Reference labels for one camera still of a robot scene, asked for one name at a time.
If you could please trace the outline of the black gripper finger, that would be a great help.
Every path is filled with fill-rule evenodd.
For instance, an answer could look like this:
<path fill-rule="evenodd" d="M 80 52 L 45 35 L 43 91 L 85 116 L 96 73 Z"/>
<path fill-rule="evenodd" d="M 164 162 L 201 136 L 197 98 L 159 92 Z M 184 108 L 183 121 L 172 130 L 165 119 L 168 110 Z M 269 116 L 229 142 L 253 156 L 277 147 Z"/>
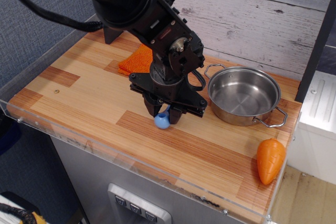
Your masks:
<path fill-rule="evenodd" d="M 169 122 L 170 124 L 177 124 L 182 114 L 186 114 L 186 110 L 179 106 L 170 106 L 169 108 Z"/>
<path fill-rule="evenodd" d="M 160 102 L 158 99 L 153 99 L 151 97 L 143 97 L 143 98 L 148 113 L 151 116 L 156 117 L 163 105 L 163 102 Z"/>

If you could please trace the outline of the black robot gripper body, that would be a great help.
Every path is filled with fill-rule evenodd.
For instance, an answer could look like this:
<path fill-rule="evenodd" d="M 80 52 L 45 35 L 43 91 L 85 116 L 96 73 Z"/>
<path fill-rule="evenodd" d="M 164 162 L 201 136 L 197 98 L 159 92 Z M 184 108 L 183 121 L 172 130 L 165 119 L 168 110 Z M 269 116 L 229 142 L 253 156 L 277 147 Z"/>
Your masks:
<path fill-rule="evenodd" d="M 197 70 L 193 70 L 192 74 L 200 82 L 200 86 L 191 85 L 188 76 L 166 82 L 160 78 L 153 78 L 151 73 L 131 73 L 130 88 L 142 94 L 142 97 L 158 99 L 169 106 L 183 107 L 186 113 L 202 117 L 207 101 L 198 92 L 205 88 L 206 82 Z"/>

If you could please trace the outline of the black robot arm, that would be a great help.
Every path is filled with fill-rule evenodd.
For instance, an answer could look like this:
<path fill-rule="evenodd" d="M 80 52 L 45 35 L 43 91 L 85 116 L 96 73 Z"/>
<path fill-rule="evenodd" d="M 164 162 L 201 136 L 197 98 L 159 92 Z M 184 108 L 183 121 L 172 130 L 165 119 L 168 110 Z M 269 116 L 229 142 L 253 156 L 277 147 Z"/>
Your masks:
<path fill-rule="evenodd" d="M 85 32 L 103 29 L 107 43 L 130 32 L 152 50 L 149 72 L 129 75 L 131 90 L 142 94 L 148 112 L 157 116 L 167 104 L 171 124 L 185 113 L 203 116 L 207 101 L 199 92 L 205 80 L 198 68 L 204 65 L 204 46 L 172 6 L 175 0 L 92 0 L 98 21 L 85 23 L 45 10 L 31 0 L 19 1 L 46 20 Z"/>

